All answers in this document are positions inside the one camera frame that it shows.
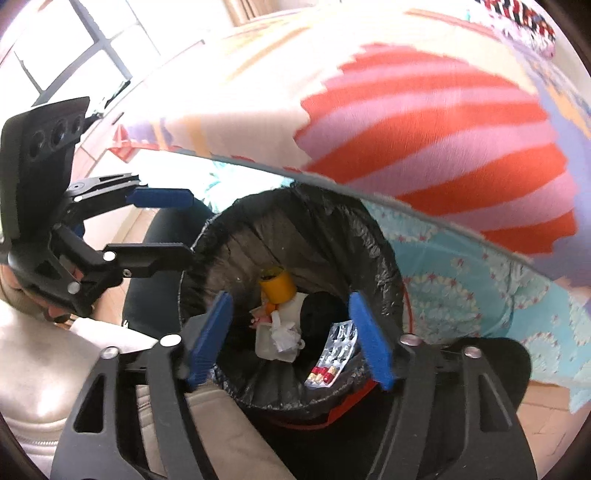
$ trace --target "black plastic bag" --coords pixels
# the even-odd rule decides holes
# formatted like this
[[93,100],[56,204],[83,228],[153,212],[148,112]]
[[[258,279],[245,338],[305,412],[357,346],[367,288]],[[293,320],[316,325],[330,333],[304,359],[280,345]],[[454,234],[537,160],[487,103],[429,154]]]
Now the black plastic bag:
[[305,184],[237,200],[212,219],[194,245],[198,268],[184,273],[182,319],[204,313],[220,290],[234,300],[234,320],[214,368],[215,381],[243,408],[308,420],[328,413],[370,378],[362,352],[330,388],[303,385],[318,351],[300,351],[293,364],[258,358],[250,310],[261,303],[258,278],[280,264],[298,291],[328,291],[345,304],[365,295],[381,325],[402,323],[402,279],[394,252],[363,204]]

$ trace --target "orange container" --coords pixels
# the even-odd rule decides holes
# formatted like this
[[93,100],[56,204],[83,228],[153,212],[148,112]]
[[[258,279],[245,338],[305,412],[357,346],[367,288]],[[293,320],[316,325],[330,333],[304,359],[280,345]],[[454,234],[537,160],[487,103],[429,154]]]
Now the orange container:
[[297,292],[296,285],[287,270],[279,266],[263,270],[259,284],[269,302],[275,305],[290,301]]

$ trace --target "black and red patterned cloth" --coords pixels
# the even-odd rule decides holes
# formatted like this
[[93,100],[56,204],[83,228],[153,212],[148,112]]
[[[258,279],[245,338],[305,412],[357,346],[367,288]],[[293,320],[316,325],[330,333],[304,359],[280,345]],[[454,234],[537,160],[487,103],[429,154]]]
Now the black and red patterned cloth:
[[551,41],[556,40],[554,29],[544,17],[519,0],[476,0],[476,2],[484,5],[491,12],[513,20],[520,27],[527,27]]

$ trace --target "silver bolt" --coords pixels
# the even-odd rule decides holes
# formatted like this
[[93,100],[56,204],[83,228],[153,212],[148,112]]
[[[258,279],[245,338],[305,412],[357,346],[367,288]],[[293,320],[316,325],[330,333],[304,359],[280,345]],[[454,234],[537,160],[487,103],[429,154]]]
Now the silver bolt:
[[400,337],[400,343],[408,346],[419,346],[422,340],[412,333],[405,333]]
[[68,293],[76,295],[80,291],[80,284],[77,281],[68,283]]
[[106,251],[105,253],[103,253],[103,260],[105,262],[112,262],[115,258],[117,258],[115,252]]
[[117,355],[119,355],[119,349],[115,346],[108,346],[100,353],[100,357],[105,360],[115,358]]
[[177,333],[171,333],[170,335],[163,336],[160,339],[160,345],[162,346],[175,346],[181,342],[182,338]]
[[470,358],[480,358],[482,356],[482,350],[477,346],[467,346],[464,348],[464,355],[469,356]]

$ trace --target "window pane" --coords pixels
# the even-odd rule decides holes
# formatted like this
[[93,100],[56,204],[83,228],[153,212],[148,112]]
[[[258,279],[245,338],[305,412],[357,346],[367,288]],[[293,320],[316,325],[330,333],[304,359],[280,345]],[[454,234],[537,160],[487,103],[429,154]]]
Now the window pane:
[[82,5],[107,38],[113,37],[136,22],[125,0],[82,0]]
[[59,102],[69,98],[89,96],[89,110],[92,111],[105,96],[110,97],[115,93],[123,80],[123,75],[115,67],[115,64],[101,50],[66,80],[64,85],[51,97],[51,101]]
[[53,0],[15,44],[15,51],[42,89],[92,45],[67,0]]
[[160,61],[160,55],[138,25],[114,39],[111,45],[134,77],[143,77]]
[[232,28],[223,0],[128,0],[163,57]]
[[14,53],[10,53],[0,66],[0,92],[0,129],[10,117],[29,110],[39,96]]

